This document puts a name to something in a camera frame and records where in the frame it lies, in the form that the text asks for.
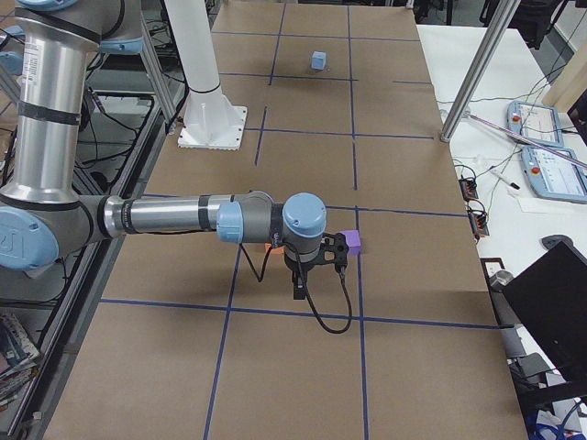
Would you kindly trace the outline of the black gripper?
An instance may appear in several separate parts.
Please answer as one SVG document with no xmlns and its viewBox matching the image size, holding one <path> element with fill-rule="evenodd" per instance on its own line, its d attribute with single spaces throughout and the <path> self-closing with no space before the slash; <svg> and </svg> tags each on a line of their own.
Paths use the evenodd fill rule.
<svg viewBox="0 0 587 440">
<path fill-rule="evenodd" d="M 319 263 L 320 257 L 317 253 L 314 255 L 298 255 L 293 250 L 284 251 L 284 262 L 292 273 L 293 298 L 297 301 L 303 301 L 306 298 L 305 282 L 301 276 L 307 277 L 307 273 Z"/>
</svg>

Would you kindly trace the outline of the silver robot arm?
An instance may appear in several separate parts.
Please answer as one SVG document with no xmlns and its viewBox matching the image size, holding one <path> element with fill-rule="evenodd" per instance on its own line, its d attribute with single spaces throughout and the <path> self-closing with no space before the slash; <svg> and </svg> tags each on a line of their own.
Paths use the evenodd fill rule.
<svg viewBox="0 0 587 440">
<path fill-rule="evenodd" d="M 123 235 L 213 232 L 224 242 L 283 248 L 297 296 L 324 260 L 327 212 L 302 192 L 164 199 L 81 196 L 72 187 L 87 56 L 145 48 L 137 1 L 20 1 L 25 37 L 17 151 L 1 189 L 1 264 L 30 271 L 88 244 Z"/>
</svg>

